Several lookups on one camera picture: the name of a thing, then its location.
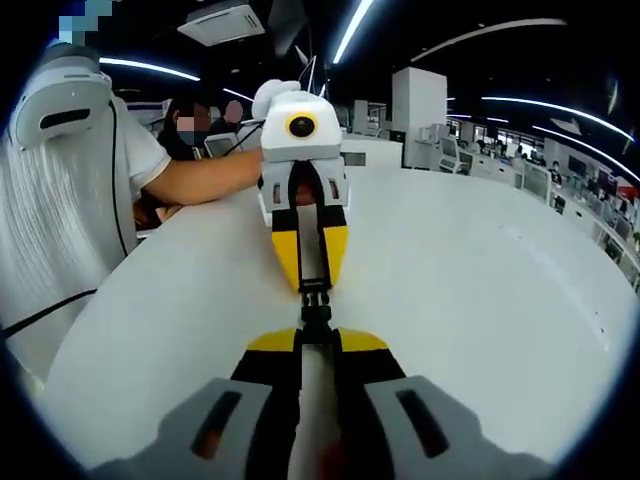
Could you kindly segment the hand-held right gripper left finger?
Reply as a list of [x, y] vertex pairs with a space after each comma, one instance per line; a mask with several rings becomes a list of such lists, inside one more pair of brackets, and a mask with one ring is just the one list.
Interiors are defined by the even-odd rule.
[[89, 470], [92, 479], [285, 479], [300, 420], [297, 328], [253, 340], [228, 378], [171, 410], [138, 454]]

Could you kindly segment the person's right hand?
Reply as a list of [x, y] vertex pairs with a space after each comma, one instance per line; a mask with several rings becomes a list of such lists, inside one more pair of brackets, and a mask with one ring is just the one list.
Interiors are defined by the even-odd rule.
[[347, 479], [347, 462], [344, 442], [341, 439], [331, 443], [323, 450], [318, 469], [321, 480]]

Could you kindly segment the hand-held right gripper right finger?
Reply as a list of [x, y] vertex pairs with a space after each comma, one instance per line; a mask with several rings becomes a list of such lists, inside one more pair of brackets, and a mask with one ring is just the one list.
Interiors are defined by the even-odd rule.
[[349, 479], [547, 479], [553, 467], [486, 438], [478, 416], [377, 336], [333, 332], [334, 383]]

